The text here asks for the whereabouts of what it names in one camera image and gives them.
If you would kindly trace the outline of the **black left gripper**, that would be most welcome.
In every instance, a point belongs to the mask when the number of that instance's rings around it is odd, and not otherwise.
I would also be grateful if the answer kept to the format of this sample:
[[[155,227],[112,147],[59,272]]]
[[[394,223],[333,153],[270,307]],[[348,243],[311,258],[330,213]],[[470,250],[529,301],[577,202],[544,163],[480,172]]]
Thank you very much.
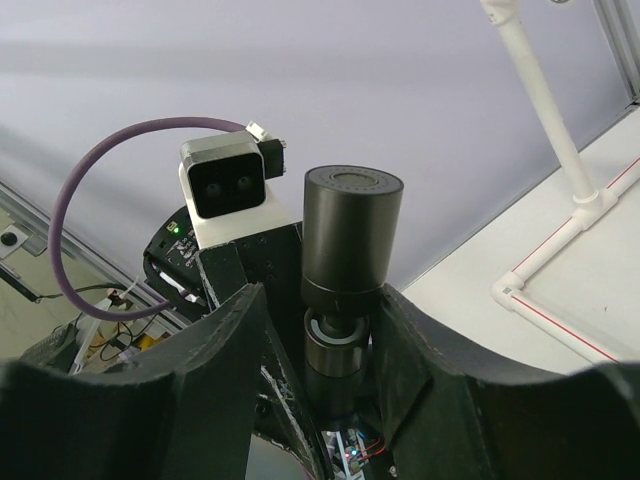
[[[276,325],[299,325],[305,310],[300,298],[301,224],[251,234],[202,249],[196,256],[205,295],[221,306],[247,284],[264,286]],[[330,477],[325,440],[306,392],[272,322],[265,327],[256,394],[254,434],[293,455],[314,479]]]

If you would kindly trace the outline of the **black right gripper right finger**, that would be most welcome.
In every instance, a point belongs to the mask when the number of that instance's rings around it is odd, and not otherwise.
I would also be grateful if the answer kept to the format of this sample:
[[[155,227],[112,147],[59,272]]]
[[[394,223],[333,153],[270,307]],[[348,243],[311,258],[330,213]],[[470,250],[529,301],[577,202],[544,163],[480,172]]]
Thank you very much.
[[[639,368],[560,375],[497,354],[395,289],[372,323],[382,432],[403,479],[635,479]]]

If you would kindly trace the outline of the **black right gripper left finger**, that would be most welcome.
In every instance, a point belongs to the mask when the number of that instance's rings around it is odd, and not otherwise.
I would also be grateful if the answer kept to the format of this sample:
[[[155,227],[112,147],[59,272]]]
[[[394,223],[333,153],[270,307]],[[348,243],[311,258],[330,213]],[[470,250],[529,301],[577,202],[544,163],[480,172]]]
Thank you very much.
[[[268,319],[259,285],[101,374],[1,365],[5,479],[241,479]]]

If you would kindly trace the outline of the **black faucet valve handle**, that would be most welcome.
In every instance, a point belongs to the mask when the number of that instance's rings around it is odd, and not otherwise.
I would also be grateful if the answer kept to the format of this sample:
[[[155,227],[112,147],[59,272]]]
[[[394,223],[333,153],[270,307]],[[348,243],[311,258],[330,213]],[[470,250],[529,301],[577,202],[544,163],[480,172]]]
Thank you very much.
[[[305,387],[324,423],[344,423],[354,414],[403,191],[397,176],[362,166],[326,165],[305,175]]]

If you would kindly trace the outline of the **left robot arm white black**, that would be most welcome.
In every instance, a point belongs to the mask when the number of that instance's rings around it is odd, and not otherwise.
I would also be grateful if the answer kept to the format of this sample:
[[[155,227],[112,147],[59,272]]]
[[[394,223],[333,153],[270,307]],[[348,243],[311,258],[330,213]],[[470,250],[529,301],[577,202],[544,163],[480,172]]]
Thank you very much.
[[[269,322],[256,396],[255,434],[293,454],[314,479],[331,479],[325,441],[304,388],[297,223],[236,237],[200,254],[186,208],[166,220],[143,252],[147,284],[195,322],[245,285],[263,285]]]

